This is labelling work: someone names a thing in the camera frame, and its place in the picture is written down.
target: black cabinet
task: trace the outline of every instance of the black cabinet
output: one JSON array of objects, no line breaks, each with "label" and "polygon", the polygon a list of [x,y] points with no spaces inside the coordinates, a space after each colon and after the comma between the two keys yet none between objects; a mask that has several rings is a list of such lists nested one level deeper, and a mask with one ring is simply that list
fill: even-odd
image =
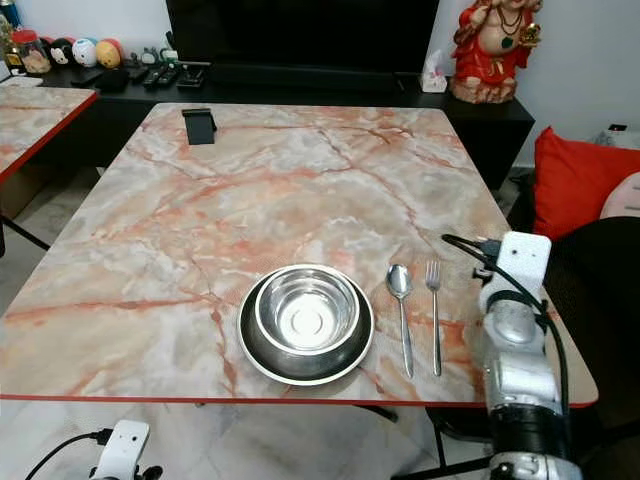
[{"label": "black cabinet", "polygon": [[[72,71],[58,69],[43,78],[44,86],[70,87]],[[211,82],[199,90],[178,90],[175,86],[145,90],[141,85],[129,85],[121,93],[100,94],[91,107],[45,145],[32,161],[107,166],[153,105],[160,102],[438,108],[449,117],[491,189],[502,184],[534,124],[534,119],[517,100],[501,105],[471,105],[450,93],[422,93],[415,76],[398,77],[398,88],[391,92]]]}]

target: fork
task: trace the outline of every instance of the fork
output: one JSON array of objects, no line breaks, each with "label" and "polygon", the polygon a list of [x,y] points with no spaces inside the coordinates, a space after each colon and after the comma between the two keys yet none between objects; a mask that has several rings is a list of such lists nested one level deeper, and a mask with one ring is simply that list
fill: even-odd
[{"label": "fork", "polygon": [[427,264],[425,275],[427,288],[433,293],[433,373],[442,374],[440,359],[440,320],[438,319],[438,290],[440,290],[440,262],[432,260]]}]

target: black cable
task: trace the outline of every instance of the black cable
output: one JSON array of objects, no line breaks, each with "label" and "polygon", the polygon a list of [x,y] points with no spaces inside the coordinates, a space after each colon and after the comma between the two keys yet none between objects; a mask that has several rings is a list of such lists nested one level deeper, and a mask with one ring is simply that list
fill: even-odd
[{"label": "black cable", "polygon": [[[542,319],[544,324],[551,330],[551,335],[553,336],[553,341],[556,344],[556,349],[558,350],[558,361],[560,363],[560,406],[562,408],[562,413],[565,416],[566,421],[569,419],[569,369],[567,367],[567,356],[564,350],[564,345],[562,343],[562,338],[560,338],[560,331],[556,324],[551,320],[549,314],[547,313],[547,309],[544,305],[539,302],[526,288],[524,288],[515,278],[505,272],[502,268],[500,268],[496,262],[487,258],[484,254],[476,252],[475,250],[469,248],[467,245],[470,244],[470,240],[458,237],[456,235],[444,234],[442,235],[442,240],[453,245],[454,247],[459,248],[465,253],[468,253],[472,257],[481,261],[484,265],[489,267],[491,270],[498,273],[505,280],[511,283],[516,289],[525,296],[527,301],[530,302],[535,308],[538,309],[540,314],[542,315]],[[569,438],[570,431],[567,426],[567,438]]]},{"label": "black cable", "polygon": [[47,463],[49,460],[51,460],[51,457],[53,457],[56,453],[58,453],[60,450],[62,450],[67,445],[70,445],[70,444],[72,444],[74,442],[77,442],[78,440],[83,440],[85,438],[94,439],[98,443],[98,445],[106,445],[106,443],[109,440],[109,437],[111,436],[112,432],[113,432],[113,430],[110,429],[110,428],[103,428],[100,431],[91,432],[91,433],[83,433],[82,435],[78,435],[78,436],[72,437],[69,440],[66,440],[66,441],[62,442],[56,448],[51,450],[42,460],[40,460],[35,467],[33,467],[31,472],[29,472],[29,475],[26,476],[25,480],[31,480],[33,478],[33,476],[38,472],[38,470],[40,470],[45,463]]}]

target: black tv stand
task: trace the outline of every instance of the black tv stand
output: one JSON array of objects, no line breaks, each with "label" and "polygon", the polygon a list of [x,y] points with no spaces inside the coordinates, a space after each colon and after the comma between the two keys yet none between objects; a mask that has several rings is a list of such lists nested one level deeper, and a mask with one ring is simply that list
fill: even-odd
[{"label": "black tv stand", "polygon": [[[42,78],[47,87],[71,87],[73,69],[58,68]],[[142,85],[129,84],[122,92],[100,93],[91,107],[31,161],[107,166],[149,110],[160,102],[438,108],[449,117],[489,188],[500,188],[534,123],[524,107],[517,100],[501,105],[471,105],[448,92],[422,93],[415,75],[399,75],[394,80],[402,88],[337,90],[209,80],[198,89],[178,89],[173,85],[147,90]]]},{"label": "black tv stand", "polygon": [[214,84],[271,85],[360,92],[393,92],[399,88],[391,72],[233,61],[215,62],[211,66],[211,80]]}]

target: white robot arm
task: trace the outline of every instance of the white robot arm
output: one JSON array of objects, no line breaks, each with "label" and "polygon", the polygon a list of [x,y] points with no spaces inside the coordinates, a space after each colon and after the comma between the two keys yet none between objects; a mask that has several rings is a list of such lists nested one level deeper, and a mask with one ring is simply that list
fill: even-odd
[{"label": "white robot arm", "polygon": [[149,425],[120,420],[102,450],[91,480],[157,480],[162,468],[151,467],[138,475],[138,460],[149,438]]},{"label": "white robot arm", "polygon": [[[544,350],[544,327],[553,325],[540,292],[551,242],[518,232],[507,233],[501,243],[443,239],[484,263],[474,277],[484,281],[479,305],[485,315],[482,366],[495,453],[491,480],[581,480],[580,469],[568,460],[568,400],[561,401]],[[566,376],[566,364],[563,368]]]}]

